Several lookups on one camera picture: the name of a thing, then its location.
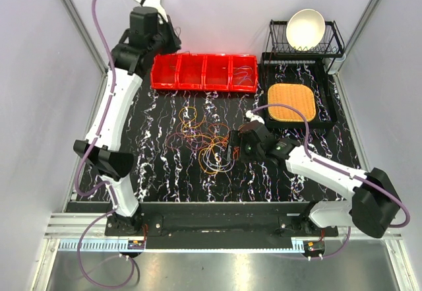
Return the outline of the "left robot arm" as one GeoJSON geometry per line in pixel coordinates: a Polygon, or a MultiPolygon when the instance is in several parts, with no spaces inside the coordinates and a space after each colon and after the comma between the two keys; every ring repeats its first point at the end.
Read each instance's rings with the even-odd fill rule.
{"type": "Polygon", "coordinates": [[[121,151],[121,137],[130,106],[157,55],[175,53],[181,40],[160,5],[135,7],[129,28],[111,50],[106,91],[96,118],[83,140],[74,143],[82,161],[98,171],[111,198],[111,219],[127,235],[142,229],[142,209],[130,172],[135,157],[121,151]]]}

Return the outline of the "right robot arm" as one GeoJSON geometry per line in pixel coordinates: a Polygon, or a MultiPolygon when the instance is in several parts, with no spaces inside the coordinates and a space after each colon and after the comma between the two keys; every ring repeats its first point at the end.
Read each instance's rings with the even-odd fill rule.
{"type": "Polygon", "coordinates": [[[307,149],[298,141],[276,138],[259,121],[229,132],[226,156],[239,152],[244,162],[268,162],[311,179],[343,197],[343,201],[316,202],[299,219],[302,233],[313,236],[329,226],[354,226],[372,238],[392,227],[401,200],[388,174],[349,168],[307,149]]]}

